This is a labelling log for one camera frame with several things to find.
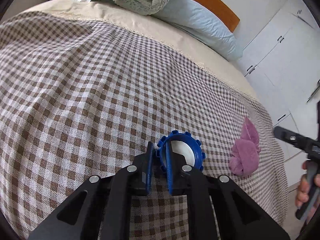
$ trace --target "checkered blanket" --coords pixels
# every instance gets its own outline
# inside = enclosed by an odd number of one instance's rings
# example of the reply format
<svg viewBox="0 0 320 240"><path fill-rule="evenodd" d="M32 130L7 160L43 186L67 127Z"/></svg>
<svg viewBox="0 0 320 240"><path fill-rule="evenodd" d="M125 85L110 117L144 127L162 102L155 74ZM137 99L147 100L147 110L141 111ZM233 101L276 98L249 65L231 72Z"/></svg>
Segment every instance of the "checkered blanket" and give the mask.
<svg viewBox="0 0 320 240"><path fill-rule="evenodd" d="M287 208L284 157L271 119L163 44L100 21L28 12L0 25L0 208L28 237L92 174L114 175L172 130L190 131L206 153L204 173L226 174L273 219ZM231 147L248 116L260 135L260 165L230 172ZM165 178L132 200L132 239L187 239L186 197Z"/></svg>

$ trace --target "hand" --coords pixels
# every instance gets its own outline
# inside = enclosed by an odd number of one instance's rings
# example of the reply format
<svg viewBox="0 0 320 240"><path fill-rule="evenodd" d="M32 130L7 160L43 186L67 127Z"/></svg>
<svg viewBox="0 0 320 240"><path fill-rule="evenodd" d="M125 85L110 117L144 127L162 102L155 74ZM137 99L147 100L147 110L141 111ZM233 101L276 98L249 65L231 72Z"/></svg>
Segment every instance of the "hand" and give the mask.
<svg viewBox="0 0 320 240"><path fill-rule="evenodd" d="M302 168L304 170L307 169L307 161L303 163ZM315 184L320 187L320 174L318 174L315 177ZM302 206L303 203L308 202L309 200L309 196L308 196L308 192L310 189L310 185L307 182L307 176L306 174L302 176L301 181L300 181L300 185L298 187L298 193L296 196L296 201L295 204L298 208L300 208ZM314 206L312 207L310 213L308 214L308 218L307 218L307 223L309 223L309 221L311 220L311 218L313 217L313 215L315 214L318 206L320 203L320 197L318 198L318 200L315 202Z"/></svg>

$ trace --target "pink knotted towel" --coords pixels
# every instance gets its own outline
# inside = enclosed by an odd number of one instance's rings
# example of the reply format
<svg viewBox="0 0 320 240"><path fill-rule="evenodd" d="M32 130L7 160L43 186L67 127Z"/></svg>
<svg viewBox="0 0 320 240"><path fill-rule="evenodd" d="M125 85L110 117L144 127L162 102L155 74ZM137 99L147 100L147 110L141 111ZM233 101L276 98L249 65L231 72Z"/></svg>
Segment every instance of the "pink knotted towel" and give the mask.
<svg viewBox="0 0 320 240"><path fill-rule="evenodd" d="M259 166L259 134L248 117L245 118L240 139L232 147L229 167L233 174L248 176Z"/></svg>

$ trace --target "light blue pillow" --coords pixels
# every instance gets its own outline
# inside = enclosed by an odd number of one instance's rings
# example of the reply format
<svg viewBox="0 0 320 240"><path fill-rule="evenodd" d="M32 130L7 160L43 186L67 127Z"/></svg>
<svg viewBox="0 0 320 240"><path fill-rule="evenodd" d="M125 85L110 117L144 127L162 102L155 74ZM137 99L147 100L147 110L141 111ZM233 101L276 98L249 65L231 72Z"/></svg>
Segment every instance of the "light blue pillow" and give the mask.
<svg viewBox="0 0 320 240"><path fill-rule="evenodd" d="M243 49L233 33L211 11L193 0L169 0L153 16L185 31L228 61L242 57Z"/></svg>

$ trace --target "headboard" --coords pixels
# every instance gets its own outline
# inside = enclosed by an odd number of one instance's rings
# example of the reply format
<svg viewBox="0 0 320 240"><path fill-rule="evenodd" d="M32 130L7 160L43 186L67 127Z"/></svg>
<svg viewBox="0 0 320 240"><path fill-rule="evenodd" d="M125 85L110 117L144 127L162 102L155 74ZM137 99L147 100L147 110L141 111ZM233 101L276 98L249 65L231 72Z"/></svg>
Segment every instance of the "headboard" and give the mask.
<svg viewBox="0 0 320 240"><path fill-rule="evenodd" d="M194 0L213 12L233 32L240 19L221 0Z"/></svg>

